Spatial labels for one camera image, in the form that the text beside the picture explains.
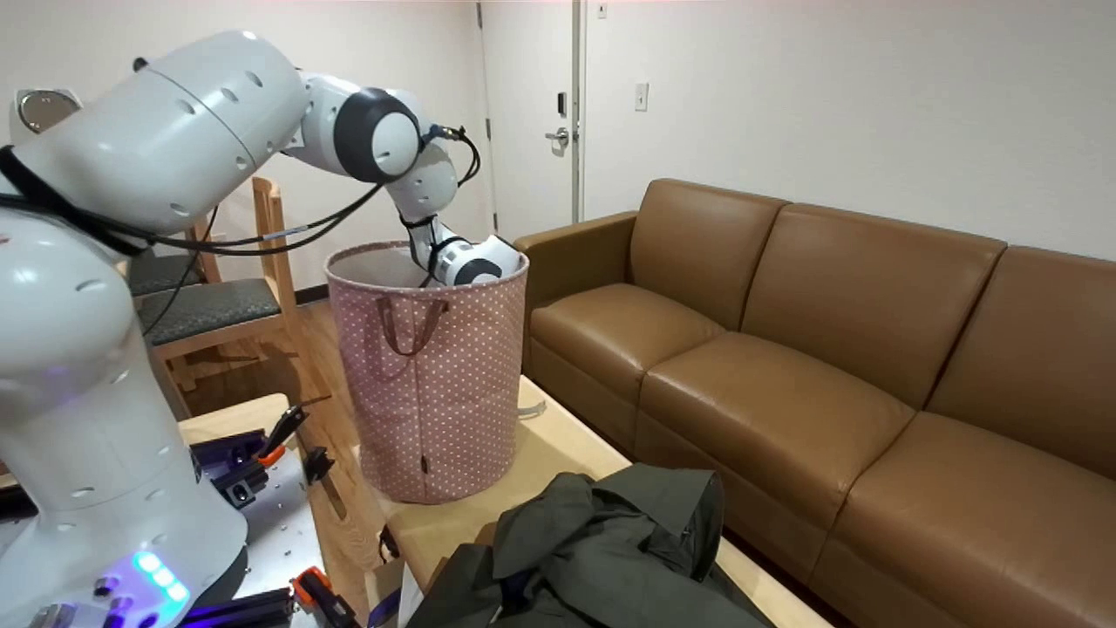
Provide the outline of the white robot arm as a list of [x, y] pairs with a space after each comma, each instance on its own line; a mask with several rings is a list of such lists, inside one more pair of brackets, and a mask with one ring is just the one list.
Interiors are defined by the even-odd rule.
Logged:
[[0, 456], [34, 508], [0, 549], [0, 628], [177, 628], [245, 579], [249, 519], [177, 432], [125, 262], [288, 154], [387, 188], [428, 279], [504, 279], [512, 244], [440, 223], [452, 137], [385, 88], [218, 33], [0, 149]]

